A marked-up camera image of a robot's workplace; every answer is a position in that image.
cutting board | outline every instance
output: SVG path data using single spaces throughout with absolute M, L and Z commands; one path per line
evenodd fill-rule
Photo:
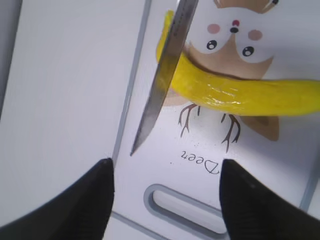
M 137 72 L 127 92 L 129 108 L 122 115 L 125 124 L 119 130 L 113 210 L 167 239 L 227 239 L 219 181 L 223 160 L 234 159 L 279 196 L 307 211 L 319 178 L 315 170 L 320 146 L 318 113 L 239 117 L 198 107 L 171 91 L 151 134 L 130 156 L 157 67 L 156 47 L 164 17 L 176 4 L 174 0 L 151 3 Z M 280 0 L 261 13 L 248 5 L 221 8 L 213 0 L 201 0 L 186 44 L 202 54 L 216 53 L 213 57 L 219 61 L 225 57 L 219 50 L 230 37 L 225 28 L 237 20 L 245 34 L 234 42 L 234 52 L 246 71 L 269 61 L 258 73 L 261 79 L 316 80 L 320 78 L 319 8 L 316 0 L 308 4 Z M 213 25 L 219 26 L 218 35 L 209 31 Z M 263 36 L 261 42 L 252 40 L 252 31 Z M 213 38 L 222 46 L 208 52 L 207 43 Z M 241 53 L 249 46 L 257 54 L 246 59 Z

white surface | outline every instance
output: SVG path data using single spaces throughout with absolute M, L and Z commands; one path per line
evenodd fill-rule
M 113 217 L 109 219 L 104 233 L 104 240 L 154 240 L 141 231 L 119 221 Z
M 144 0 L 24 0 L 0 124 L 0 226 L 111 156 Z
M 320 220 L 320 180 L 318 180 L 318 183 L 316 185 L 315 192 L 313 194 L 310 207 L 308 209 L 308 213 L 315 218 Z

yellow banana peel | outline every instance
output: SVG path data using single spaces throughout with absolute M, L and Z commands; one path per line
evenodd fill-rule
M 156 55 L 160 59 L 174 16 L 168 11 Z M 242 116 L 298 116 L 320 111 L 320 81 L 238 80 L 203 71 L 185 53 L 171 87 L 182 97 L 210 109 Z

cartoon drawing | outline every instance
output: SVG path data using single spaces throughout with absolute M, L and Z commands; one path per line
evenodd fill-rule
M 255 12 L 259 17 L 273 9 L 279 0 L 213 0 L 213 2 L 218 9 L 244 8 Z M 242 20 L 239 18 L 226 22 L 224 25 L 219 25 L 214 22 L 210 23 L 206 26 L 206 31 L 207 34 L 210 35 L 211 40 L 202 43 L 203 46 L 201 46 L 206 49 L 200 50 L 191 40 L 190 43 L 185 46 L 184 51 L 193 64 L 205 71 L 233 76 L 243 81 L 262 79 L 269 69 L 274 56 L 269 56 L 267 59 L 258 58 L 258 60 L 255 60 L 255 54 L 259 54 L 259 50 L 255 48 L 255 43 L 259 43 L 259 41 L 264 38 L 263 29 L 253 28 L 248 31 L 248 26 L 246 26 L 246 28 L 242 28 L 242 26 Z M 228 38 L 221 43 L 215 36 L 222 30 L 228 33 Z M 180 106 L 187 102 L 187 99 L 184 99 L 175 93 L 173 89 L 170 89 L 164 105 Z M 185 130 L 189 131 L 189 116 L 192 109 L 196 107 L 198 107 L 197 114 L 199 116 L 200 106 L 196 104 L 190 104 L 181 110 L 178 121 L 181 126 L 183 115 L 185 112 L 187 114 L 181 131 L 181 137 Z M 221 123 L 225 121 L 226 116 L 226 113 L 222 116 Z M 228 133 L 222 141 L 222 143 L 226 143 L 227 152 L 230 141 L 232 140 L 231 143 L 236 143 L 241 133 L 241 125 L 238 119 L 232 114 L 228 114 L 228 117 L 231 120 L 231 124 Z M 278 117 L 240 116 L 239 118 L 250 129 L 268 140 L 277 141 L 279 139 Z M 237 131 L 236 136 L 234 139 L 230 139 L 235 126 Z

knife blade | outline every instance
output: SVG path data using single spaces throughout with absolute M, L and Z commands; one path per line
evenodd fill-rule
M 154 128 L 175 74 L 198 0 L 180 0 L 155 71 L 151 90 L 135 135 L 131 156 Z

